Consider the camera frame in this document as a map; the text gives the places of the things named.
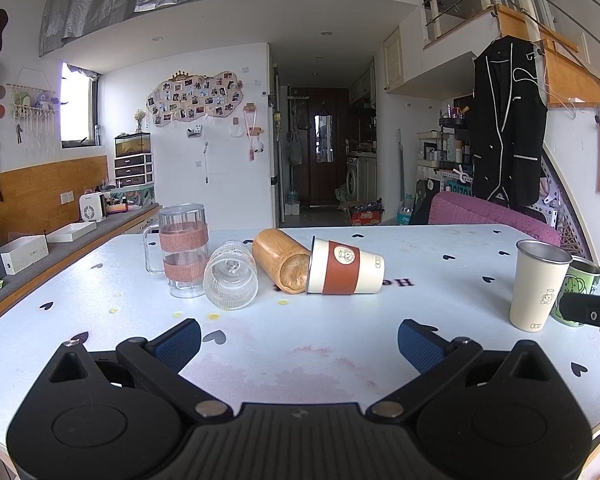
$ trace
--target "hanging clothes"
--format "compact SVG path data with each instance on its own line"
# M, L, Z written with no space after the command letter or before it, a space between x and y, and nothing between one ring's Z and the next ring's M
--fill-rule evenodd
M474 150L474 195L502 193L510 208L538 201L547 108L536 82L536 46L506 36L475 60L474 104L467 116Z

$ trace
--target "glass mug handle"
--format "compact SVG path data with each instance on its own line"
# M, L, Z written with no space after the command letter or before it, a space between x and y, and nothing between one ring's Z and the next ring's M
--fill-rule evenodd
M142 231L142 244L144 245L144 268L151 274L164 274L163 269L154 269L149 261L149 244L146 241L147 235L153 230L159 228L158 224L151 224Z

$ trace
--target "blue gripper pad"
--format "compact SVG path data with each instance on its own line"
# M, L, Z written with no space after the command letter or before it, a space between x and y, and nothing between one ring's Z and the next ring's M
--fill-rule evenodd
M449 342L422 327L413 319L405 319L398 328L398 349L421 374L445 358Z
M185 319L149 341L144 349L158 361L178 373L200 351L202 331L195 319Z

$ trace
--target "pink sofa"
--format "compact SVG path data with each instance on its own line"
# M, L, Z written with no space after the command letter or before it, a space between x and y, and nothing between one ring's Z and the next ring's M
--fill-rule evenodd
M560 233L544 222L480 198L450 191L442 191L433 197L429 225L436 224L505 224L536 240L560 245Z

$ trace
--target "cream-colored cup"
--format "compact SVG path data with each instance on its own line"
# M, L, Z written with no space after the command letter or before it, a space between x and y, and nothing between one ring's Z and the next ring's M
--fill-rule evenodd
M382 288L382 280L382 256L314 237L306 280L307 292L375 294Z
M573 258L560 247L538 240L520 240L516 247L518 261L509 320L520 330L538 332L554 306Z

